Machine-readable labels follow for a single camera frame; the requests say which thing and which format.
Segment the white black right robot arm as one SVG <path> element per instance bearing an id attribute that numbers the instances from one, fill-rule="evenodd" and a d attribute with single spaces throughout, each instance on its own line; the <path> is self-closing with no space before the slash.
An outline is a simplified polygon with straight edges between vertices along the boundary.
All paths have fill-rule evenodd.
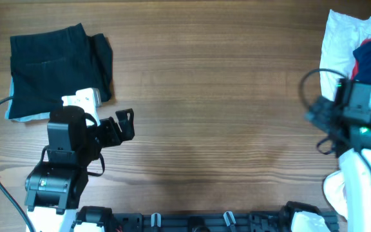
<path id="1" fill-rule="evenodd" d="M 325 181 L 326 193 L 336 211 L 348 221 L 349 231 L 371 231 L 371 104 L 368 97 L 340 97 L 330 101 L 324 97 L 310 104 L 302 100 L 306 119 L 326 133 L 336 154 L 341 184 Z"/>

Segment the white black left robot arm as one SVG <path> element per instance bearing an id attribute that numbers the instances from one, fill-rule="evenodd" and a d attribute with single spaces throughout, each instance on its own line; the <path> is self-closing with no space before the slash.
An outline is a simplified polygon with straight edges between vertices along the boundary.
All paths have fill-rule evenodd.
<path id="1" fill-rule="evenodd" d="M 93 161 L 105 164 L 102 149 L 119 146 L 135 136 L 134 111 L 96 121 L 79 106 L 50 113 L 49 143 L 25 181 L 28 231 L 71 231 Z"/>

